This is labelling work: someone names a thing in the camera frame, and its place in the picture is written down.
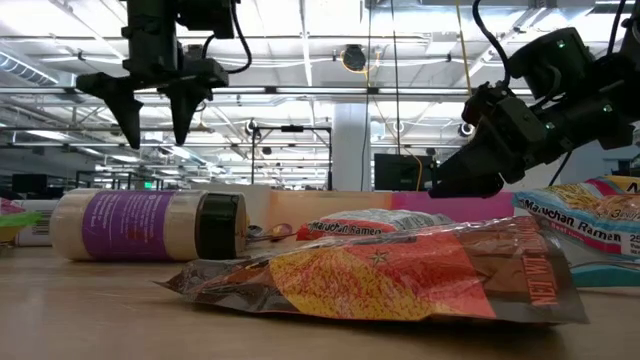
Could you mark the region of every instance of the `snack bag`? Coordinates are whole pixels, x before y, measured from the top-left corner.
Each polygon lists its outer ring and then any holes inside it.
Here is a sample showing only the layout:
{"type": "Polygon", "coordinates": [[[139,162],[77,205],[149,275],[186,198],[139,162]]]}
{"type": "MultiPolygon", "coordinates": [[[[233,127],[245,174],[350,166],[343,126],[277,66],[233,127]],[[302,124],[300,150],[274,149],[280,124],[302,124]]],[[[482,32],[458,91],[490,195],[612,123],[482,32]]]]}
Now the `snack bag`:
{"type": "Polygon", "coordinates": [[[0,198],[0,244],[8,243],[25,227],[34,225],[41,215],[27,212],[13,202],[0,198]]]}
{"type": "Polygon", "coordinates": [[[451,223],[453,221],[442,214],[429,215],[407,210],[343,211],[302,225],[298,230],[297,240],[341,235],[379,235],[451,223]]]}
{"type": "Polygon", "coordinates": [[[605,176],[518,192],[513,203],[566,239],[633,259],[640,257],[640,196],[635,195],[639,185],[639,178],[605,176]]]}
{"type": "Polygon", "coordinates": [[[249,260],[196,260],[160,285],[189,301],[255,313],[587,321],[562,251],[528,216],[327,237],[249,260]]]}

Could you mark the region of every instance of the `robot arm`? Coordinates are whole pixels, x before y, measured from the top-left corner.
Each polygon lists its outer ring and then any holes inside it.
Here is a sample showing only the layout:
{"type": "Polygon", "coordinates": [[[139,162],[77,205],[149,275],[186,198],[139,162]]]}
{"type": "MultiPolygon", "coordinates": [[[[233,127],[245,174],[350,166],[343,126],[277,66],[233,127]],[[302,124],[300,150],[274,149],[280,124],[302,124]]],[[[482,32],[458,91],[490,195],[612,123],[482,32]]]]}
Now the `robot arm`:
{"type": "Polygon", "coordinates": [[[235,25],[251,59],[236,16],[240,0],[128,0],[128,26],[122,36],[129,41],[129,59],[122,66],[129,76],[105,73],[82,75],[76,87],[104,100],[134,149],[140,148],[140,108],[134,91],[157,88],[171,101],[173,128],[178,145],[184,144],[198,105],[211,99],[212,88],[229,85],[229,73],[205,49],[186,53],[176,37],[176,23],[189,30],[213,31],[213,37],[234,37],[235,25]]]}
{"type": "Polygon", "coordinates": [[[432,197],[490,197],[504,182],[549,164],[598,140],[604,149],[632,144],[640,120],[640,0],[619,53],[594,60],[573,28],[544,35],[508,60],[511,76],[523,77],[535,99],[527,106],[508,86],[480,86],[465,103],[462,119],[475,137],[444,162],[432,197]]]}

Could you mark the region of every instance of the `white column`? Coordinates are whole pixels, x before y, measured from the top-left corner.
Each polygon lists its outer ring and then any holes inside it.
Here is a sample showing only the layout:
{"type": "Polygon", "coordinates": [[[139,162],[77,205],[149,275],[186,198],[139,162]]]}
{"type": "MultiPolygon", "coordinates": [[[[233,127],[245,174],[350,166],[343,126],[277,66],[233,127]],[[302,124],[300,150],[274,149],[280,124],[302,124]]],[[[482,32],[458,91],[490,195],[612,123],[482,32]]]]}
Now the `white column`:
{"type": "Polygon", "coordinates": [[[371,191],[371,139],[366,116],[365,104],[336,104],[334,107],[334,190],[371,191]]]}

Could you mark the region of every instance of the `computer screen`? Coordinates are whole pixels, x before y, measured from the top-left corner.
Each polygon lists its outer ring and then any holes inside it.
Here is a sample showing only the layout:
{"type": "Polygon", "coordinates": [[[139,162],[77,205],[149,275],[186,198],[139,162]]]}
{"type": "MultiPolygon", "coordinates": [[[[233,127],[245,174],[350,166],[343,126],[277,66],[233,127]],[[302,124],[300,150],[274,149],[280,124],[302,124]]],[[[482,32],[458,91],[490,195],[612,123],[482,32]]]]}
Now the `computer screen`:
{"type": "MultiPolygon", "coordinates": [[[[426,191],[430,186],[425,184],[434,180],[433,158],[431,156],[417,156],[417,158],[423,165],[420,191],[426,191]]],[[[413,156],[375,154],[373,161],[376,190],[416,191],[420,164],[413,156]]]]}

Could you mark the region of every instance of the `table surface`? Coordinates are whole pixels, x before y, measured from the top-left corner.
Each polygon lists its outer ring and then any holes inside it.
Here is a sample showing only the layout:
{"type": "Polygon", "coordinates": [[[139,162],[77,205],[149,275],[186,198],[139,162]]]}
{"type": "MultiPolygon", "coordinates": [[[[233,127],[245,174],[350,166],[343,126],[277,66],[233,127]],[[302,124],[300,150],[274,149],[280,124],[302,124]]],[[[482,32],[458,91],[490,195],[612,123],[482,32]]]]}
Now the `table surface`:
{"type": "Polygon", "coordinates": [[[0,359],[632,359],[640,291],[582,291],[590,325],[545,329],[256,316],[193,305],[153,284],[180,264],[0,257],[0,359]]]}

